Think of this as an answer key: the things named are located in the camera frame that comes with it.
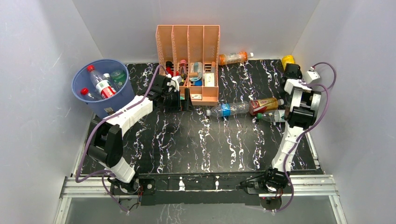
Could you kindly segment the yellow drink bottle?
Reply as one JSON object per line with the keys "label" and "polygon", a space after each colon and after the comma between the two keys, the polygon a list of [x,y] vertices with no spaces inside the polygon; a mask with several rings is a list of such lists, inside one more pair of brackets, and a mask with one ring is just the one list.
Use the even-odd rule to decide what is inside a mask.
{"label": "yellow drink bottle", "polygon": [[284,56],[284,57],[281,59],[281,62],[282,62],[282,66],[283,66],[284,70],[286,70],[286,66],[287,66],[288,64],[295,64],[295,60],[294,60],[293,55],[286,55],[286,56]]}

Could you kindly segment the clear bottle blue label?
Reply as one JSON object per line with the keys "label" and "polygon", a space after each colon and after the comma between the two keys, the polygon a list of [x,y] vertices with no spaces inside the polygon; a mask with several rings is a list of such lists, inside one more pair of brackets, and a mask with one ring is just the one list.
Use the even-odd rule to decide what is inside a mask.
{"label": "clear bottle blue label", "polygon": [[228,117],[235,114],[244,114],[249,112],[249,103],[242,101],[238,103],[219,104],[211,109],[206,110],[206,116]]}

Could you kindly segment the brown tea bottle red label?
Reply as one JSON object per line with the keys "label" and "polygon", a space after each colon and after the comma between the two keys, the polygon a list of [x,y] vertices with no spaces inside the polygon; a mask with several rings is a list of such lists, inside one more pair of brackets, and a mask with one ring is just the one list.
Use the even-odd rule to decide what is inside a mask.
{"label": "brown tea bottle red label", "polygon": [[256,115],[258,113],[265,113],[270,110],[277,110],[280,105],[284,105],[283,99],[264,98],[259,100],[251,100],[249,102],[249,113]]}

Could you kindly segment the peach plastic desk organizer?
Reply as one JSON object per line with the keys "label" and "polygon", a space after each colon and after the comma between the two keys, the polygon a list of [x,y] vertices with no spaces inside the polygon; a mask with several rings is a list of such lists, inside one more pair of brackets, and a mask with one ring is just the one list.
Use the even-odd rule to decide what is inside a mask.
{"label": "peach plastic desk organizer", "polygon": [[[193,105],[215,106],[219,102],[219,25],[158,25],[156,28],[156,47],[159,63],[173,62],[173,71],[179,71],[179,63],[186,60],[188,77],[181,86],[190,89],[191,94],[201,94],[201,100],[192,100]],[[201,80],[189,80],[190,65],[203,63]],[[215,74],[215,87],[205,87],[204,74]]]}

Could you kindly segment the orange drink bottle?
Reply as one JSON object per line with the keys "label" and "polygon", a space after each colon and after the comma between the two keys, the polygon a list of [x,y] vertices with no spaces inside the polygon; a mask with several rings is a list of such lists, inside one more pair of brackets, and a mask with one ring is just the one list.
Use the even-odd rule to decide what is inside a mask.
{"label": "orange drink bottle", "polygon": [[246,62],[248,59],[254,56],[253,52],[238,52],[238,53],[230,53],[230,54],[221,54],[219,55],[219,65],[227,65],[233,63],[243,63]]}

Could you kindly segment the green plastic bottle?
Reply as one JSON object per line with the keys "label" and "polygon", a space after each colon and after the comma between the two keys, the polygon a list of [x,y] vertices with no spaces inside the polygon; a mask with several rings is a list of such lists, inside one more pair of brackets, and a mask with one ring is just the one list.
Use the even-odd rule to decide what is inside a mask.
{"label": "green plastic bottle", "polygon": [[116,70],[110,74],[116,89],[121,89],[127,80],[127,75],[124,70]]}

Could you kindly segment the clear bottle red cap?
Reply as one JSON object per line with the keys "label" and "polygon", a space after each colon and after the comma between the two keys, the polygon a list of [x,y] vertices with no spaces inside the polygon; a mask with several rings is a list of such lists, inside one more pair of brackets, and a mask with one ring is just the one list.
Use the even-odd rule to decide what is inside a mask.
{"label": "clear bottle red cap", "polygon": [[103,74],[96,70],[94,65],[88,65],[86,69],[92,84],[103,99],[115,96],[116,92],[111,88]]}

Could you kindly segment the clear unlabelled plastic bottle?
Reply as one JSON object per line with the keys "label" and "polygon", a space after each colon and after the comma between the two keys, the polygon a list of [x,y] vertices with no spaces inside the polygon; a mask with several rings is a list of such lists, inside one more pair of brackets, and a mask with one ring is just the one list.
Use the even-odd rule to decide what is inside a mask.
{"label": "clear unlabelled plastic bottle", "polygon": [[107,82],[109,83],[109,85],[111,86],[111,88],[112,88],[115,92],[117,92],[116,85],[115,85],[114,81],[111,79],[110,74],[109,74],[109,73],[104,73],[103,76],[104,76],[104,78],[107,80]]}

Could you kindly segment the clear bottle red label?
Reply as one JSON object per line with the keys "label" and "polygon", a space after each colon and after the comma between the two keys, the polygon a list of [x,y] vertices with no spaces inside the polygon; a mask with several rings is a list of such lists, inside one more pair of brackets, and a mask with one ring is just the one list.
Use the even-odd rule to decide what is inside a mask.
{"label": "clear bottle red label", "polygon": [[98,101],[99,100],[99,97],[95,93],[92,93],[91,91],[89,91],[89,89],[87,89],[87,88],[81,89],[80,94],[81,94],[82,98],[87,101]]}

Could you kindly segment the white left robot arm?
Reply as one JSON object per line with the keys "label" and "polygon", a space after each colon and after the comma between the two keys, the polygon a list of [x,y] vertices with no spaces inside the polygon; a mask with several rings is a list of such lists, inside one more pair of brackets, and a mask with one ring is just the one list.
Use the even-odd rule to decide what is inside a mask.
{"label": "white left robot arm", "polygon": [[156,108],[165,112],[191,111],[193,105],[188,88],[184,89],[184,97],[180,98],[183,84],[181,76],[158,75],[146,93],[136,96],[114,115],[95,122],[86,154],[108,171],[109,182],[124,193],[135,194],[140,188],[135,169],[123,156],[125,133]]}

